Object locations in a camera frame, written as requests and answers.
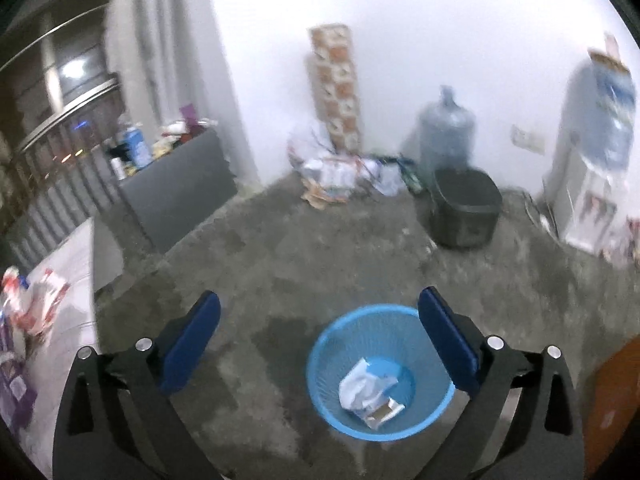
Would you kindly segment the tall patterned cardboard box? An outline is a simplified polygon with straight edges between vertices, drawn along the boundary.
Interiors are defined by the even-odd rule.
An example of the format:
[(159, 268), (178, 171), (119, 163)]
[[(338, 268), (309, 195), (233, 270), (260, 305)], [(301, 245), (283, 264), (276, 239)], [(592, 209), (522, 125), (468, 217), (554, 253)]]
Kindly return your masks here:
[(344, 24), (326, 24), (312, 28), (309, 36), (321, 119), (335, 151), (357, 154), (361, 146), (360, 106), (352, 32)]

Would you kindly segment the crumpled white paper trash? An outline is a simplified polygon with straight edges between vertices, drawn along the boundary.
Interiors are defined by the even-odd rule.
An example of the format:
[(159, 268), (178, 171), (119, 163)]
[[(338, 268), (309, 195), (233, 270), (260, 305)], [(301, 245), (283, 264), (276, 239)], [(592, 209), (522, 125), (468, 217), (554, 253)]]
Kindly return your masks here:
[(360, 359), (338, 384), (338, 400), (344, 410), (367, 411), (397, 384), (398, 378), (395, 376), (370, 373), (369, 362)]

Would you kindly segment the blue canister on table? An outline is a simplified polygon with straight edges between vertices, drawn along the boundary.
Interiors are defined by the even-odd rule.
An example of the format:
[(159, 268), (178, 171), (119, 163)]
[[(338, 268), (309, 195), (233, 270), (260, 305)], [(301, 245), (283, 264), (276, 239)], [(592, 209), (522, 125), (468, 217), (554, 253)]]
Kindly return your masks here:
[(137, 170), (143, 169), (153, 161), (152, 153), (146, 145), (142, 131), (130, 126), (124, 133), (128, 156)]

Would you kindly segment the purple yellow noodle bag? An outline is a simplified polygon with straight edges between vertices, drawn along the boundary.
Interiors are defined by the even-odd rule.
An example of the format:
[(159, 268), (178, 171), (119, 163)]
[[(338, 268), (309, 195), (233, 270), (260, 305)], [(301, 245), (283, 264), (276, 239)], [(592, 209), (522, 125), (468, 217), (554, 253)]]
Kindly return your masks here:
[(24, 374), (24, 359), (14, 344), (9, 319), (1, 315), (1, 418), (12, 434), (25, 429), (32, 419), (37, 393)]

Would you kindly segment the white water dispenser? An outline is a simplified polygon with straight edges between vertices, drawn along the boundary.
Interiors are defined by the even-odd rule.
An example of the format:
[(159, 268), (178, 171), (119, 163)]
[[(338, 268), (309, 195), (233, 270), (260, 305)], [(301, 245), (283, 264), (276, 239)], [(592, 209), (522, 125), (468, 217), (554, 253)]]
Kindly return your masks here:
[(606, 170), (589, 160), (579, 133), (570, 131), (559, 140), (544, 179), (544, 198), (562, 243), (600, 255), (620, 221), (627, 192), (626, 171)]

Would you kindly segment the red white snack bag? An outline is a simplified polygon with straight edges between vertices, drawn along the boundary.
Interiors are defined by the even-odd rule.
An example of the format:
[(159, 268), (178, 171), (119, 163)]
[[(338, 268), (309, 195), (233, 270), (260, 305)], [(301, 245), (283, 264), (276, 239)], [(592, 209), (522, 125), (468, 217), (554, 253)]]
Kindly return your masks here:
[(30, 282), (10, 266), (1, 280), (1, 312), (25, 334), (40, 336), (50, 330), (69, 289), (70, 283), (51, 269)]

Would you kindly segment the grey side table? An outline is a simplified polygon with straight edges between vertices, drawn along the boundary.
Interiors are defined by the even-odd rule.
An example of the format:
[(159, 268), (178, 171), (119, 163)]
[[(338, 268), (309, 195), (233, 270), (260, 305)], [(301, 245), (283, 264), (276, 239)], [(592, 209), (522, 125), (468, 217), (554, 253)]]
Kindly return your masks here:
[(158, 252), (168, 252), (238, 194), (212, 128), (120, 181), (119, 187)]

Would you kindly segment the pile of papers on floor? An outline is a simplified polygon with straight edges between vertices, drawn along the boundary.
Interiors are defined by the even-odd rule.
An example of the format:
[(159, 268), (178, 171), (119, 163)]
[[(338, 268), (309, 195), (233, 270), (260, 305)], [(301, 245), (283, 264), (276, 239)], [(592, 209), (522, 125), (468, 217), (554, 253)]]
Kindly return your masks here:
[(288, 135), (286, 154), (302, 182), (302, 200), (314, 209), (346, 204), (360, 196), (424, 191), (412, 160), (340, 153), (321, 122), (294, 128)]

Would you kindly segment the orange wooden furniture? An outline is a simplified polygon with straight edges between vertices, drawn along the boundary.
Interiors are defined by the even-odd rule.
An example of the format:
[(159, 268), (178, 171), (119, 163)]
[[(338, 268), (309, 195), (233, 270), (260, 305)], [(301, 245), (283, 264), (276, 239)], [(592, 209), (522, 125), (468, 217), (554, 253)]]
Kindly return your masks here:
[(639, 337), (594, 374), (584, 425), (586, 479), (639, 478)]

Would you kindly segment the balcony metal railing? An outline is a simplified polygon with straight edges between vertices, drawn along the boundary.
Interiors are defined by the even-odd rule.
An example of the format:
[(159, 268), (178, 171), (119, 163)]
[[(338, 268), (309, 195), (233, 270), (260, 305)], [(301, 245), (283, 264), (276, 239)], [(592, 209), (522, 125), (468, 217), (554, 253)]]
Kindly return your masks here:
[(82, 222), (124, 201), (108, 154), (124, 110), (119, 82), (74, 99), (1, 166), (1, 258), (28, 270)]

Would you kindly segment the white wall socket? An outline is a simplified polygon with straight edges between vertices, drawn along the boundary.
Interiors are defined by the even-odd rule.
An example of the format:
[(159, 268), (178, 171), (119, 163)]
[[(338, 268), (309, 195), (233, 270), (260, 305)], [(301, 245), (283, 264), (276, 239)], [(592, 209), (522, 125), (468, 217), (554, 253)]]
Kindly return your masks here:
[(516, 125), (511, 127), (511, 142), (517, 148), (538, 155), (546, 154), (546, 138), (533, 131), (524, 130)]

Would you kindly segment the blue plastic trash basket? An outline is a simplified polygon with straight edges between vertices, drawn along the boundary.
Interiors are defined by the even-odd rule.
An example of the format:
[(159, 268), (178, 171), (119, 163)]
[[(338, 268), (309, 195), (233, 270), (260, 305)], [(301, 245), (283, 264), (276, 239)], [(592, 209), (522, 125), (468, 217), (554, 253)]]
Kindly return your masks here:
[[(340, 385), (356, 378), (392, 404), (372, 428), (363, 412), (345, 408)], [(454, 397), (454, 384), (424, 330), (418, 310), (374, 304), (329, 325), (314, 343), (306, 366), (307, 389), (318, 414), (346, 436), (371, 442), (407, 439), (431, 426)]]

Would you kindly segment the empty blue water jug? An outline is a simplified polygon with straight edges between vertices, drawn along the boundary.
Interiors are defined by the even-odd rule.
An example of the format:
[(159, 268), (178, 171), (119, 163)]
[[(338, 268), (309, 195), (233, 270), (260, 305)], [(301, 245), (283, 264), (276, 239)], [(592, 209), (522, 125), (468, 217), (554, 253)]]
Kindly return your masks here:
[(475, 115), (459, 105), (454, 88), (441, 86), (439, 99), (419, 117), (420, 168), (429, 177), (440, 168), (469, 166), (474, 143)]

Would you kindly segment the white curtain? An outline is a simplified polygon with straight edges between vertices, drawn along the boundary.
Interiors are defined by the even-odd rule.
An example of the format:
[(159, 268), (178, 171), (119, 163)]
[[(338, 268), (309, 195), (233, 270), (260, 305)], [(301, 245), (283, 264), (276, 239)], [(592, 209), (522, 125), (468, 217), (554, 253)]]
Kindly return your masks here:
[(242, 192), (260, 188), (213, 0), (110, 0), (105, 47), (129, 117), (146, 142), (157, 141), (182, 108), (192, 105), (216, 122), (224, 158)]

